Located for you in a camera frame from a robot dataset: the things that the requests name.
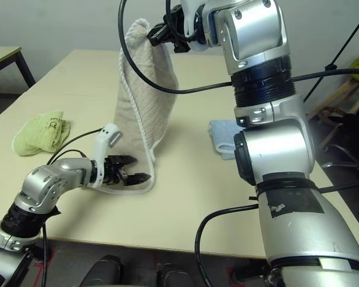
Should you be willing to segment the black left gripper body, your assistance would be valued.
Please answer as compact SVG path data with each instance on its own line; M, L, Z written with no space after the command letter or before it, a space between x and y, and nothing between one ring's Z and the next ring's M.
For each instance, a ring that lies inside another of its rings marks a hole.
M117 164L116 155L109 155L105 158L103 183L106 185L124 185L124 180L127 177L124 167Z

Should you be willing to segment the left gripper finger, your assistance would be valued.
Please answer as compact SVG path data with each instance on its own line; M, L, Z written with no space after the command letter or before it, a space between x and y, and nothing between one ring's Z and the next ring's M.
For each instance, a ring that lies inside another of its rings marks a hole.
M147 173L135 173L132 175L127 175L126 179L124 180L125 186L132 186L132 185L139 185L151 178L151 175Z
M119 165L125 166L136 163L138 160L130 155L116 155L116 162Z

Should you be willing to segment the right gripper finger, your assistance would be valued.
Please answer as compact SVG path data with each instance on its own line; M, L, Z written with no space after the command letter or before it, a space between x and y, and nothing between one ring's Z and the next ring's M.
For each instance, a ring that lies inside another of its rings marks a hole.
M168 25L166 23L156 24L149 32L149 36L165 36L168 33Z
M153 47L156 47L160 44L165 44L168 42L167 35L162 34L162 33L148 34L147 39L149 40L150 44Z

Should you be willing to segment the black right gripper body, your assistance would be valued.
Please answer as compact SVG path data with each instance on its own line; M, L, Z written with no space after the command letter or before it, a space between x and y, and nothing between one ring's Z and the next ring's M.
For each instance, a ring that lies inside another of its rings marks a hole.
M165 5L166 23L172 35L174 52L187 53L191 50L189 42L197 40L198 28L191 35L186 36L184 32L184 12L181 5L171 8Z

